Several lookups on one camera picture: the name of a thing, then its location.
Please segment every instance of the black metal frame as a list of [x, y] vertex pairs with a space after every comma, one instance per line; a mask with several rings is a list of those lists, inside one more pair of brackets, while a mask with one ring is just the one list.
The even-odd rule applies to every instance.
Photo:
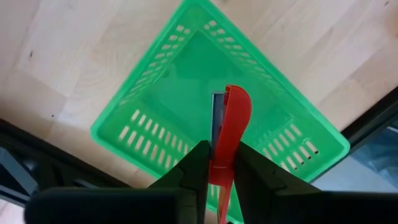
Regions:
[[351, 144], [350, 154], [398, 119], [398, 87], [362, 114], [341, 133]]
[[129, 187], [61, 149], [0, 120], [0, 198], [24, 206], [52, 187]]
[[[398, 119], [398, 87], [342, 131], [350, 154]], [[24, 206], [52, 187], [128, 187], [97, 168], [0, 119], [0, 198]]]

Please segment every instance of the wood grain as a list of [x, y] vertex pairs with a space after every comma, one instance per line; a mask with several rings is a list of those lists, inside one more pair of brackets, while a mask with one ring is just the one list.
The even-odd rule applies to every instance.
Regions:
[[[398, 0], [213, 2], [338, 129], [398, 85]], [[0, 117], [148, 186], [89, 128], [179, 3], [1, 1]]]

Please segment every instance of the floor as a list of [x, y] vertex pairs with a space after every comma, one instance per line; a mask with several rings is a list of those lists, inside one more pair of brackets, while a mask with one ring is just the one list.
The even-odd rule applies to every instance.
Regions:
[[[397, 0], [212, 1], [338, 129], [398, 85]], [[1, 1], [0, 117], [148, 186], [88, 130], [179, 3]]]
[[0, 199], [0, 222], [7, 224], [24, 223], [24, 209]]
[[397, 188], [380, 175], [377, 175], [351, 157], [347, 157], [336, 167], [314, 181], [313, 185], [322, 190], [398, 192]]

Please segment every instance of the wooden surface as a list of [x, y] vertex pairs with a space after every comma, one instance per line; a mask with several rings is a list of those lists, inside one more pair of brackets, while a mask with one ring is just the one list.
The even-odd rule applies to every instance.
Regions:
[[[397, 0], [213, 2], [338, 129], [398, 85]], [[179, 3], [0, 1], [0, 117], [148, 186], [88, 130]]]

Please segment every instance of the basket slot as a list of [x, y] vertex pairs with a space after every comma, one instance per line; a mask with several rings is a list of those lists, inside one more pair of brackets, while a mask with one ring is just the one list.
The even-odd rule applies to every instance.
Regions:
[[304, 160], [301, 158], [301, 156], [297, 152], [293, 152], [293, 156], [296, 158], [296, 160], [302, 165], [304, 164]]
[[297, 134], [297, 136], [301, 136], [302, 135], [301, 131], [298, 129], [298, 127], [296, 127], [296, 125], [291, 124], [290, 127]]
[[164, 129], [164, 128], [161, 128], [161, 129], [160, 129], [160, 133], [159, 133], [159, 139], [162, 139], [162, 138], [163, 138], [164, 132], [165, 132], [165, 129]]
[[162, 163], [163, 163], [164, 154], [165, 154], [165, 151], [164, 151], [164, 149], [162, 149], [161, 152], [160, 152], [159, 159], [157, 160], [157, 163], [159, 165], [162, 165]]
[[162, 46], [162, 50], [167, 50], [167, 49], [169, 49], [169, 48], [171, 48], [172, 46], [170, 45], [170, 44], [165, 44], [165, 45], [163, 45]]
[[172, 140], [172, 148], [175, 147], [175, 143], [177, 142], [177, 137], [173, 136], [173, 140]]
[[274, 147], [271, 143], [268, 144], [268, 148], [271, 150], [271, 152], [272, 152], [275, 156], [278, 156], [278, 152], [276, 151], [275, 147]]
[[170, 131], [167, 131], [166, 138], [164, 140], [165, 145], [169, 143], [171, 135], [172, 134], [170, 133]]
[[286, 160], [287, 160], [287, 162], [290, 164], [290, 166], [291, 166], [293, 169], [297, 169], [297, 165], [294, 163], [293, 159], [290, 158], [290, 156], [286, 157]]
[[243, 57], [250, 57], [250, 55], [247, 52], [241, 52], [239, 54], [242, 55]]
[[254, 67], [254, 69], [256, 69], [257, 71], [260, 71], [260, 72], [265, 72], [265, 70], [263, 68], [260, 68], [260, 67]]
[[235, 50], [243, 50], [243, 47], [240, 45], [233, 45], [232, 48]]
[[175, 30], [177, 30], [177, 31], [181, 32], [181, 31], [183, 31], [183, 30], [184, 30], [184, 26], [182, 26], [182, 25], [178, 25], [178, 26], [177, 26], [177, 28], [176, 28]]
[[150, 140], [148, 140], [147, 143], [145, 144], [144, 150], [143, 150], [143, 152], [142, 152], [142, 154], [143, 154], [144, 156], [147, 155], [148, 150], [149, 150], [151, 144], [152, 144], [152, 143], [151, 143]]
[[145, 125], [145, 131], [148, 131], [151, 125], [152, 125], [152, 119], [149, 119], [147, 124]]
[[216, 190], [217, 190], [217, 199], [220, 197], [220, 187], [216, 186]]
[[181, 152], [181, 149], [182, 149], [182, 140], [179, 140], [178, 146], [177, 146], [177, 150], [178, 150], [179, 152]]
[[311, 149], [313, 153], [317, 154], [319, 152], [318, 149], [310, 141], [307, 141], [305, 144]]
[[158, 146], [155, 144], [154, 148], [152, 149], [152, 153], [150, 154], [150, 159], [153, 161], [156, 157]]
[[217, 22], [214, 21], [214, 20], [212, 20], [212, 21], [209, 22], [209, 25], [210, 25], [210, 26], [215, 26], [215, 25], [217, 25]]
[[293, 142], [296, 141], [296, 138], [288, 129], [285, 129], [285, 133], [290, 138], [290, 140], [292, 140]]
[[303, 153], [303, 155], [307, 158], [307, 159], [311, 159], [311, 155], [307, 152], [307, 150], [305, 150], [305, 148], [303, 146], [300, 146], [300, 151]]
[[136, 84], [142, 83], [142, 82], [143, 82], [143, 81], [145, 81], [145, 80], [147, 80], [147, 78], [146, 78], [146, 77], [144, 77], [144, 78], [141, 78], [140, 80], [138, 80], [138, 81], [136, 82]]
[[129, 126], [125, 126], [122, 130], [122, 132], [119, 135], [119, 140], [122, 141], [124, 139], [124, 137], [126, 136], [127, 132], [129, 131], [130, 127]]
[[153, 72], [153, 70], [144, 71], [143, 75], [149, 75]]
[[137, 151], [139, 150], [139, 148], [141, 147], [143, 141], [144, 141], [144, 137], [143, 137], [143, 136], [139, 136], [138, 141], [137, 141], [137, 144], [136, 144], [136, 146], [134, 147], [135, 150], [137, 150]]
[[131, 146], [131, 144], [132, 144], [134, 138], [136, 138], [136, 135], [137, 135], [137, 131], [133, 131], [133, 132], [130, 134], [129, 139], [127, 140], [127, 145], [128, 145], [128, 146]]
[[232, 37], [225, 37], [225, 41], [227, 42], [235, 42], [235, 40]]
[[187, 153], [188, 153], [188, 145], [187, 144], [185, 144], [185, 147], [184, 147], [184, 155], [187, 155]]
[[156, 66], [156, 65], [158, 65], [158, 64], [159, 64], [159, 62], [153, 62], [153, 63], [150, 63], [149, 66], [150, 66], [150, 67], [154, 67], [154, 66]]
[[219, 34], [225, 34], [225, 30], [222, 29], [222, 28], [221, 28], [221, 29], [218, 29], [218, 30], [217, 30], [217, 33], [219, 33]]
[[283, 134], [279, 134], [279, 138], [280, 138], [280, 140], [282, 140], [282, 142], [285, 144], [285, 146], [287, 146], [287, 147], [290, 146], [289, 141], [285, 138], [285, 136]]
[[145, 121], [146, 118], [147, 118], [147, 116], [143, 114], [143, 115], [141, 116], [140, 120], [138, 121], [138, 126], [141, 126], [141, 125], [143, 124], [143, 122]]
[[172, 156], [168, 155], [166, 159], [166, 165], [165, 168], [168, 169], [170, 167], [170, 162], [172, 160]]
[[158, 124], [158, 123], [155, 123], [155, 126], [154, 126], [154, 128], [152, 129], [152, 132], [151, 132], [152, 135], [155, 135], [155, 134], [156, 134], [157, 128], [158, 128], [158, 127], [159, 127], [159, 124]]
[[275, 145], [278, 147], [279, 150], [281, 150], [282, 152], [284, 151], [284, 148], [283, 148], [282, 145], [279, 143], [278, 139], [274, 139], [274, 143], [275, 143]]
[[157, 55], [155, 56], [155, 58], [156, 58], [156, 59], [162, 58], [162, 57], [164, 57], [164, 55], [165, 55], [164, 53], [160, 53], [160, 54], [157, 54]]
[[139, 110], [136, 110], [131, 116], [131, 121], [135, 121], [139, 115]]
[[210, 184], [211, 197], [214, 197], [214, 185]]

